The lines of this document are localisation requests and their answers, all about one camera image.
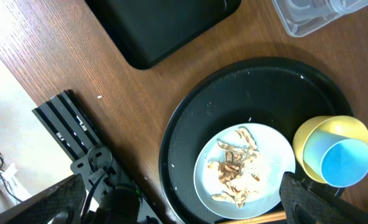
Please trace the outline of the food scraps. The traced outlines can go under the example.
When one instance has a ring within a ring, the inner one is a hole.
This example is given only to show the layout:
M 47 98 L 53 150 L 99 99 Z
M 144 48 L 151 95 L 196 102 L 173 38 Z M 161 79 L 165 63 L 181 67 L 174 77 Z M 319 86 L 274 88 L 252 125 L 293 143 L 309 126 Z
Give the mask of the food scraps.
M 207 168 L 216 171 L 218 180 L 224 189 L 218 194 L 213 194 L 211 198 L 218 202 L 228 202 L 235 204 L 237 208 L 242 208 L 247 197 L 254 191 L 250 188 L 251 182 L 245 176 L 245 169 L 260 156 L 258 145 L 250 131 L 240 126 L 235 130 L 240 139 L 245 140 L 246 147 L 235 146 L 220 139 L 217 144 L 224 151 L 222 162 L 209 162 Z

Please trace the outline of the grey plate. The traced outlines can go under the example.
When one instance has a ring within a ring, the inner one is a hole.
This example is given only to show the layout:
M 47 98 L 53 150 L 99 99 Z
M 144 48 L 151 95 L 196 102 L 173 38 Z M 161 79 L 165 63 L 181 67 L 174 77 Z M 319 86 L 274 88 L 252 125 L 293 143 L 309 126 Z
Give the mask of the grey plate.
M 209 162 L 222 162 L 224 151 L 219 148 L 217 140 L 239 147 L 246 147 L 245 140 L 240 139 L 235 130 L 246 127 L 253 135 L 260 156 L 245 169 L 245 178 L 251 182 L 254 191 L 242 208 L 228 202 L 218 202 L 211 198 L 224 189 L 218 180 L 216 171 L 207 168 Z M 278 193 L 285 172 L 294 172 L 296 167 L 293 149 L 286 138 L 274 128 L 264 124 L 237 124 L 214 135 L 201 150 L 194 167 L 193 183 L 200 202 L 212 213 L 220 217 L 243 220 L 258 217 L 273 209 L 281 201 Z

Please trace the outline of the blue cup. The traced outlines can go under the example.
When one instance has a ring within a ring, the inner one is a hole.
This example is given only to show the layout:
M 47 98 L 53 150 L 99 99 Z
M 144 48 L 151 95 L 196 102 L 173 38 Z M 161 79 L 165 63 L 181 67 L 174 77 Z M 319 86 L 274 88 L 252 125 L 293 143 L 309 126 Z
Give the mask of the blue cup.
M 316 130 L 305 144 L 303 160 L 328 185 L 345 188 L 368 173 L 368 145 L 358 139 Z

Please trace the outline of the yellow bowl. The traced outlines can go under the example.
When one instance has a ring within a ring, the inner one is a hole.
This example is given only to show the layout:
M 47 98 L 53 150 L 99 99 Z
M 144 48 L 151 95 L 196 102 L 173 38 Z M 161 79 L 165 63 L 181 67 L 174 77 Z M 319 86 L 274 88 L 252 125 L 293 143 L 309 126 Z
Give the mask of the yellow bowl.
M 293 139 L 296 160 L 308 177 L 316 182 L 327 184 L 303 160 L 305 144 L 310 135 L 316 130 L 358 139 L 368 145 L 368 129 L 364 123 L 352 116 L 317 116 L 309 119 L 298 128 Z

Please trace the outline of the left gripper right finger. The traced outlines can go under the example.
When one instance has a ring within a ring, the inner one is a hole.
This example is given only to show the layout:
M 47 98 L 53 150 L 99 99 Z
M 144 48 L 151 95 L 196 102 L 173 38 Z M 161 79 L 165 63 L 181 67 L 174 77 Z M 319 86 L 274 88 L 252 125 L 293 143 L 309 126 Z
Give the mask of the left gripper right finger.
M 279 195 L 289 224 L 368 223 L 368 213 L 285 172 Z

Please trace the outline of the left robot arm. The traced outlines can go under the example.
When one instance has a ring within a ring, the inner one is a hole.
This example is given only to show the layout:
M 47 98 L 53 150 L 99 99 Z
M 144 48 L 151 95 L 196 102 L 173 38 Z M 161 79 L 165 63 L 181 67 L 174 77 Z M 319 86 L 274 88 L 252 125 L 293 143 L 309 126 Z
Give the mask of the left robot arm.
M 292 172 L 284 173 L 278 195 L 287 223 L 368 223 L 368 213 Z M 140 202 L 133 187 L 118 185 L 95 212 L 87 211 L 90 196 L 82 176 L 71 175 L 0 213 L 0 223 L 137 223 Z

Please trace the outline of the wooden chopstick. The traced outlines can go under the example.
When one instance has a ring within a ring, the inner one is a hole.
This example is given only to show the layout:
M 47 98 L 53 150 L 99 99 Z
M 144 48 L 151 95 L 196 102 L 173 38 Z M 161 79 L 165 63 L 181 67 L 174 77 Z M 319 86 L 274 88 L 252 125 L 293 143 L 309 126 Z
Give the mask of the wooden chopstick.
M 260 223 L 270 223 L 285 220 L 287 218 L 284 211 L 268 213 L 254 218 L 249 218 L 245 220 L 231 220 L 221 222 L 221 224 L 260 224 Z

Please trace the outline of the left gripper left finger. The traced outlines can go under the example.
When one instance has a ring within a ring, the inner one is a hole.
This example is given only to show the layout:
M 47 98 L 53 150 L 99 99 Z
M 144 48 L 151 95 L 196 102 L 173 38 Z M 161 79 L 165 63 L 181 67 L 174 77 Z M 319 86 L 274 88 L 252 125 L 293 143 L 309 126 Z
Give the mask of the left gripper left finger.
M 0 224 L 79 223 L 86 198 L 80 174 L 74 174 L 0 213 Z

